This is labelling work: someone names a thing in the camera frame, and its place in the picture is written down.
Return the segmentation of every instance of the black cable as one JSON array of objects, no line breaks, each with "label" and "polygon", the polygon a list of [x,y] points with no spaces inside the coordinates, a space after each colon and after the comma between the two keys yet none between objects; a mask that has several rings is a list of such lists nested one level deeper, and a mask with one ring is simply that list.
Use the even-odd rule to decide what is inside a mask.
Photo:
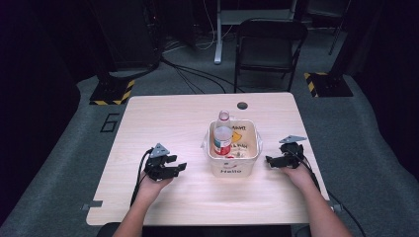
[{"label": "black cable", "polygon": [[213,83],[217,84],[217,85],[221,88],[221,90],[224,92],[224,94],[226,94],[225,89],[222,87],[222,85],[221,85],[221,84],[219,84],[218,82],[214,81],[213,79],[211,79],[211,78],[209,78],[209,77],[207,77],[207,76],[200,75],[200,74],[198,74],[198,73],[195,73],[195,72],[189,71],[189,70],[185,69],[185,67],[184,67],[184,66],[180,66],[180,65],[174,64],[174,63],[172,63],[172,62],[168,61],[168,60],[167,60],[167,59],[165,59],[165,58],[162,58],[162,59],[161,59],[161,61],[162,61],[163,63],[165,63],[165,64],[169,65],[169,66],[172,66],[172,67],[176,68],[176,69],[179,69],[179,70],[182,70],[182,71],[185,71],[185,72],[191,73],[191,74],[196,75],[196,76],[204,77],[204,78],[206,78],[206,79],[210,80],[211,82],[213,82]]},{"label": "black cable", "polygon": [[176,68],[175,67],[175,69],[176,69],[176,71],[178,72],[178,74],[184,79],[184,81],[185,81],[185,83],[188,85],[188,87],[191,89],[191,91],[193,91],[194,92],[194,94],[197,94],[197,92],[195,92],[195,90],[191,87],[191,85],[193,85],[195,88],[197,88],[198,90],[200,90],[203,94],[205,93],[203,90],[201,90],[201,88],[199,88],[197,85],[195,85],[194,83],[192,83],[189,79],[188,79],[188,77],[187,76],[185,76],[183,73],[182,73],[182,71],[181,71],[181,69],[179,69],[179,68]]},{"label": "black cable", "polygon": [[142,179],[141,179],[141,180],[139,179],[139,178],[140,178],[140,176],[141,176],[142,163],[144,162],[145,156],[146,156],[147,154],[151,154],[151,152],[153,151],[153,149],[154,149],[154,148],[151,148],[151,149],[147,150],[147,151],[144,153],[144,155],[142,156],[141,161],[139,162],[138,173],[137,173],[137,175],[136,175],[136,184],[135,184],[135,188],[133,189],[133,193],[132,193],[132,197],[131,197],[131,202],[130,202],[130,205],[132,205],[132,204],[133,204],[133,202],[135,201],[136,194],[138,194],[138,189],[139,189],[139,186],[141,185],[142,180],[144,180],[144,178],[145,178],[145,177],[147,176],[147,174],[148,174],[148,172],[147,172],[147,174],[145,174],[145,175],[144,175],[144,177],[142,177]]},{"label": "black cable", "polygon": [[351,213],[351,211],[349,211],[349,209],[344,205],[344,204],[342,204],[342,202],[339,200],[339,199],[337,199],[334,195],[332,195],[332,193],[330,193],[330,191],[328,191],[328,190],[326,190],[327,191],[327,193],[331,196],[331,197],[333,197],[340,205],[342,205],[342,207],[343,207],[343,209],[349,214],[349,216],[351,216],[351,218],[354,220],[354,222],[357,224],[357,226],[358,226],[358,228],[360,229],[360,231],[361,231],[361,233],[363,234],[363,236],[364,237],[366,237],[367,235],[366,235],[366,233],[364,232],[364,229],[363,229],[363,227],[361,226],[361,224],[360,224],[360,222],[358,222],[358,220],[355,218],[355,216]]},{"label": "black cable", "polygon": [[188,72],[188,73],[191,73],[191,74],[193,74],[193,75],[196,75],[196,76],[200,76],[200,77],[206,78],[206,79],[208,79],[208,80],[211,80],[213,83],[217,84],[217,85],[218,85],[218,86],[222,89],[222,91],[224,92],[224,94],[226,94],[226,92],[225,92],[225,89],[222,87],[222,85],[220,85],[218,82],[214,81],[213,79],[208,78],[207,76],[214,77],[214,78],[216,78],[216,79],[219,79],[219,80],[221,80],[221,81],[223,81],[223,82],[226,82],[226,83],[228,83],[228,84],[230,84],[230,85],[234,86],[234,84],[233,84],[233,83],[231,83],[231,82],[229,82],[229,81],[225,80],[224,78],[221,78],[221,77],[215,76],[215,75],[210,74],[210,73],[207,73],[207,72],[205,72],[205,71],[201,71],[201,70],[198,70],[198,69],[195,69],[195,68],[191,68],[191,67],[187,67],[187,66],[182,66],[182,65],[179,65],[179,64],[175,64],[175,63],[173,63],[173,62],[168,61],[168,60],[167,60],[167,59],[165,59],[164,57],[162,57],[162,58],[161,58],[161,61],[162,61],[163,63],[165,63],[165,64],[169,65],[169,66],[172,66],[172,67],[175,67],[175,68],[179,68],[180,70],[183,70],[183,71],[185,71],[185,72]]}]

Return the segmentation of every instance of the gray carpet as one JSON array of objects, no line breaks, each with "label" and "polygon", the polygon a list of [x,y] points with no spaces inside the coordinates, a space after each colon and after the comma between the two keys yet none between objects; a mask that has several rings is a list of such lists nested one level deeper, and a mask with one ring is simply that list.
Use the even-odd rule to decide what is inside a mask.
[{"label": "gray carpet", "polygon": [[[303,73],[330,70],[342,39],[334,54],[329,56],[327,52],[333,38],[323,32],[310,32],[292,87],[326,188],[355,215],[367,236],[419,236],[418,182],[398,164],[380,136],[374,112],[354,80],[345,76],[354,97],[312,98],[308,91]],[[164,57],[232,83],[233,41],[224,44],[221,65],[213,64],[213,53],[214,45],[206,50],[182,47],[164,53]],[[130,73],[119,72],[117,75]],[[211,81],[186,75],[205,93],[222,93]],[[270,77],[263,73],[259,75],[259,78],[267,78],[263,82],[266,86],[272,85]],[[232,93],[230,84],[218,82],[227,93]],[[115,132],[100,132],[102,124],[109,113],[116,113],[120,115],[113,119],[119,125],[126,105],[89,106],[97,83],[97,78],[93,77],[78,84],[82,98],[77,113],[1,226],[0,236],[95,236],[99,231],[99,227],[87,225],[87,211],[80,208],[93,199],[116,136]],[[243,83],[252,85],[253,82],[250,78]],[[175,94],[194,92],[175,69],[166,64],[160,64],[152,73],[137,79],[131,92],[132,96]],[[361,236],[348,213],[338,214],[355,236]]]}]

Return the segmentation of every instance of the black curtain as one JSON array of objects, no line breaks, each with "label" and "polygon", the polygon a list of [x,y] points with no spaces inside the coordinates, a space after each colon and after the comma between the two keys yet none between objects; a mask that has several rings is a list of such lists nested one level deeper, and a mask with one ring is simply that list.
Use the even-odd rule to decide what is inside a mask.
[{"label": "black curtain", "polygon": [[27,0],[0,2],[0,224],[77,110],[80,93]]},{"label": "black curtain", "polygon": [[377,116],[379,130],[403,165],[419,179],[419,2],[388,0],[370,52],[355,76]]},{"label": "black curtain", "polygon": [[419,144],[419,2],[357,0],[353,4],[348,35],[330,74],[355,78],[375,111],[384,140],[418,179],[413,148]]},{"label": "black curtain", "polygon": [[116,65],[89,0],[28,0],[76,82]]}]

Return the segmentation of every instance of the yellow and black striped tape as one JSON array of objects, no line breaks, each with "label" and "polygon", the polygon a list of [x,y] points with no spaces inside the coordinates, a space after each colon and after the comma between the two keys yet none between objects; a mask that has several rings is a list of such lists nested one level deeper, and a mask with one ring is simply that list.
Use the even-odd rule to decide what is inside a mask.
[{"label": "yellow and black striped tape", "polygon": [[124,93],[123,97],[120,100],[115,101],[90,101],[90,105],[97,105],[97,106],[110,106],[110,105],[122,105],[125,104],[129,98],[129,94],[132,90],[134,84],[134,80],[131,80],[126,86],[126,92]]},{"label": "yellow and black striped tape", "polygon": [[327,75],[327,73],[325,72],[316,72],[316,73],[304,73],[304,77],[305,77],[305,81],[307,82],[308,85],[308,90],[311,93],[312,97],[319,97],[317,94],[317,91],[315,89],[314,83],[311,80],[311,75],[315,74],[315,75]]}]

